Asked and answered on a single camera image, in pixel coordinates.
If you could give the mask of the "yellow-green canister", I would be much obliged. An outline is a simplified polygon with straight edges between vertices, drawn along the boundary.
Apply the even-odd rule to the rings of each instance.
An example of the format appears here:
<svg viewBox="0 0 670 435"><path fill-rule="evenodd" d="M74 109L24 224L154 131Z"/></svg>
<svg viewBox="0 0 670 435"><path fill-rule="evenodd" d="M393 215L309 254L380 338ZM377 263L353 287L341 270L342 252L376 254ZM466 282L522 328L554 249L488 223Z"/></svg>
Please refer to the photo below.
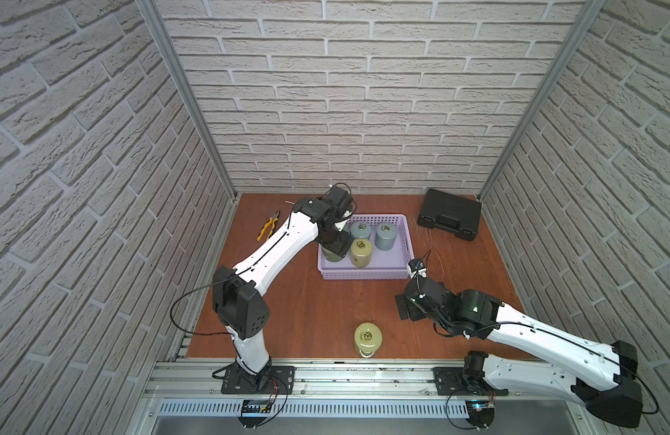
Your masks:
<svg viewBox="0 0 670 435"><path fill-rule="evenodd" d="M360 324L354 333L354 343L362 358L371 358L383 344L383 333L375 324Z"/></svg>
<svg viewBox="0 0 670 435"><path fill-rule="evenodd" d="M373 256L373 245L369 239L355 239L349 250L350 261L355 268L366 268Z"/></svg>

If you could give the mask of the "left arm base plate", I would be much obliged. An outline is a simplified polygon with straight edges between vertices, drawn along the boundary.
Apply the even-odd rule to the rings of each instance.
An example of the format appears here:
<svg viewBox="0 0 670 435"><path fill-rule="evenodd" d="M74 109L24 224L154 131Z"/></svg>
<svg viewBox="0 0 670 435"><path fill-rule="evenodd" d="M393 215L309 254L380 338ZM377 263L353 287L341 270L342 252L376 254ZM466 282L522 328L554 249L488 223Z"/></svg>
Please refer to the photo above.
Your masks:
<svg viewBox="0 0 670 435"><path fill-rule="evenodd" d="M260 373L254 374L234 362L226 367L222 376L222 394L289 395L293 391L296 367L288 365L267 365Z"/></svg>

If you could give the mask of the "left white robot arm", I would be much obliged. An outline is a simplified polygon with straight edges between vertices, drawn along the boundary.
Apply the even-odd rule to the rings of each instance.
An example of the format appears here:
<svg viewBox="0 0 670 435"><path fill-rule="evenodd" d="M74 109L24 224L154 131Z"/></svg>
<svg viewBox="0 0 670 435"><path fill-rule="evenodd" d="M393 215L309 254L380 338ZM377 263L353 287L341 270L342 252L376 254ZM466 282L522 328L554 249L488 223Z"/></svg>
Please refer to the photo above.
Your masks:
<svg viewBox="0 0 670 435"><path fill-rule="evenodd" d="M213 311L230 335L236 363L247 375L267 373L271 357L262 329L270 317L265 295L298 253L315 242L344 257L353 237L344 227L357 210L345 191L298 201L273 236L232 268L221 266L213 275Z"/></svg>

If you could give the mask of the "lavender plastic basket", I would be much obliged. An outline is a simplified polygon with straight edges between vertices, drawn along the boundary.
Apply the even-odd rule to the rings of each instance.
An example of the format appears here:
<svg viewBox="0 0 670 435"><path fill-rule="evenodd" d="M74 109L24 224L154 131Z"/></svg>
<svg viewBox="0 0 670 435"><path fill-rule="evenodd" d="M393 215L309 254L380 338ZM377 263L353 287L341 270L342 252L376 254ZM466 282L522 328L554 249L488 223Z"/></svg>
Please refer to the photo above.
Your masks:
<svg viewBox="0 0 670 435"><path fill-rule="evenodd" d="M345 257L319 249L318 270L326 280L402 280L414 257L402 214L356 215L345 226L355 238Z"/></svg>

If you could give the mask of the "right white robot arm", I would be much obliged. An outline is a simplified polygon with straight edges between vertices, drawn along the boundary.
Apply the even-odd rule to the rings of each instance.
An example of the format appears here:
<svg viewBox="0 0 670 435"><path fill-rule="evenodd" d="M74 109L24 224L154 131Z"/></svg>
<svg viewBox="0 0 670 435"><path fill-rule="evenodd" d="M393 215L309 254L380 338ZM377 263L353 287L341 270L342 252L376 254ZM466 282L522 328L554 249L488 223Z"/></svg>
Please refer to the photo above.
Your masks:
<svg viewBox="0 0 670 435"><path fill-rule="evenodd" d="M539 393L579 404L612 425L634 429L640 424L644 404L632 344L571 335L479 290L454 294L419 274L396 296L396 306L401 319L428 319L442 337L489 340L535 358L519 361L472 351L460 369L434 369L441 395Z"/></svg>

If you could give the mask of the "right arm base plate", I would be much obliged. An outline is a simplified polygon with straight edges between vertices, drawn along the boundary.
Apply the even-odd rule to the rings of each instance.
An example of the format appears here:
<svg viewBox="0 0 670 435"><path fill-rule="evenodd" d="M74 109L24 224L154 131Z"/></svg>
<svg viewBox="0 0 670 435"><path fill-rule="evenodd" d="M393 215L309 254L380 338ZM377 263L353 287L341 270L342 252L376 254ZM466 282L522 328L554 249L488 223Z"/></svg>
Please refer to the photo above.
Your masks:
<svg viewBox="0 0 670 435"><path fill-rule="evenodd" d="M490 386L481 375L467 373L461 367L434 367L434 385L439 396L450 396L452 393L464 393L481 396L508 396L507 389Z"/></svg>

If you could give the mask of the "green canister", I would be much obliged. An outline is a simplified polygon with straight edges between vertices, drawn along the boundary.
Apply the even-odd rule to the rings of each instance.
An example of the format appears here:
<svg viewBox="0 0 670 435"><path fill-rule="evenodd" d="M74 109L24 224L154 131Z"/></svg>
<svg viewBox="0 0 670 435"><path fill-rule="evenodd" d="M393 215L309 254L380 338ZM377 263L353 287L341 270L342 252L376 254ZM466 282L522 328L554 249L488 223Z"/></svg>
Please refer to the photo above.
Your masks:
<svg viewBox="0 0 670 435"><path fill-rule="evenodd" d="M344 257L339 256L337 253L328 250L327 248L322 248L323 257L331 263L338 263L344 259Z"/></svg>

